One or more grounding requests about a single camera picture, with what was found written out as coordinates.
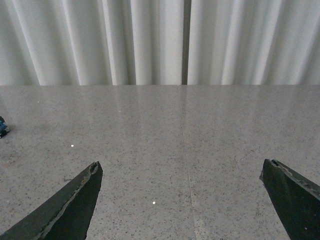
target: speckled floor tile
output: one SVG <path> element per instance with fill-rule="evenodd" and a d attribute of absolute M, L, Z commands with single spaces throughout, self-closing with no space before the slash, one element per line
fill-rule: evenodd
<path fill-rule="evenodd" d="M 197 240 L 288 240 L 263 183 L 277 159 L 320 184 L 320 86 L 180 86 Z"/>
<path fill-rule="evenodd" d="M 0 233 L 100 161 L 87 239 L 196 239 L 176 86 L 0 87 L 0 114 Z"/>

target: gray speckled surface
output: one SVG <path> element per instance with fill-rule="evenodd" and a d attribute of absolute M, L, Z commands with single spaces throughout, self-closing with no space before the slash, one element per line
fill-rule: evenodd
<path fill-rule="evenodd" d="M 89 240 L 288 240 L 259 175 L 320 184 L 319 110 L 319 86 L 0 87 L 0 233 L 100 161 Z"/>

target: floor seam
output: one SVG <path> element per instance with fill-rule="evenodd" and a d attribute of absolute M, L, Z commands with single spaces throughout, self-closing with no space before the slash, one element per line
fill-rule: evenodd
<path fill-rule="evenodd" d="M 178 90 L 178 101 L 179 101 L 179 106 L 180 106 L 180 116 L 182 119 L 183 112 L 182 112 L 182 105 L 181 105 L 181 99 L 180 99 L 180 92 L 179 92 L 179 86 L 177 86 Z M 187 153 L 187 144 L 186 144 L 186 138 L 185 138 L 185 129 L 182 126 L 182 137 L 183 137 L 183 146 L 184 146 L 184 153 L 185 153 L 185 164 L 186 164 L 186 169 L 187 169 L 187 175 L 188 175 L 188 183 L 189 183 L 189 193 L 190 193 L 190 200 L 191 200 L 191 210 L 192 210 L 192 216 L 193 216 L 193 227 L 194 227 L 194 234 L 195 234 L 195 240 L 197 240 L 197 231 L 196 231 L 196 220 L 195 220 L 195 211 L 194 211 L 194 201 L 193 201 L 193 195 L 192 195 L 192 190 L 191 190 L 191 181 L 190 181 L 190 168 L 188 164 L 188 153 Z"/>

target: blue object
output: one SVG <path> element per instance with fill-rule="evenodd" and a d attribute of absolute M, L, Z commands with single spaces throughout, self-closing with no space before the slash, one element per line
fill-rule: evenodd
<path fill-rule="evenodd" d="M 8 126 L 2 116 L 0 116 L 0 139 L 7 135 L 8 132 L 10 132 Z"/>

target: curtain fold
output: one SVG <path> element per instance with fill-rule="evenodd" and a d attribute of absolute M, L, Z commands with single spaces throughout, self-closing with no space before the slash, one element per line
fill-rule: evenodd
<path fill-rule="evenodd" d="M 190 11 L 189 85 L 320 84 L 320 1 Z M 182 84 L 184 0 L 3 0 L 0 23 L 0 86 Z"/>

